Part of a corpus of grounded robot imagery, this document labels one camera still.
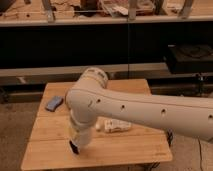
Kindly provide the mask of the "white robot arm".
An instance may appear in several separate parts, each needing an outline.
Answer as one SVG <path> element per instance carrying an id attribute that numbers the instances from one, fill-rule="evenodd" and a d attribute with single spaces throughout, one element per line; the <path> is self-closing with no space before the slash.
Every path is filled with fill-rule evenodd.
<path id="1" fill-rule="evenodd" d="M 99 116 L 213 143 L 213 99 L 147 95 L 107 89 L 108 76 L 87 68 L 66 94 L 74 129 L 90 129 Z"/>

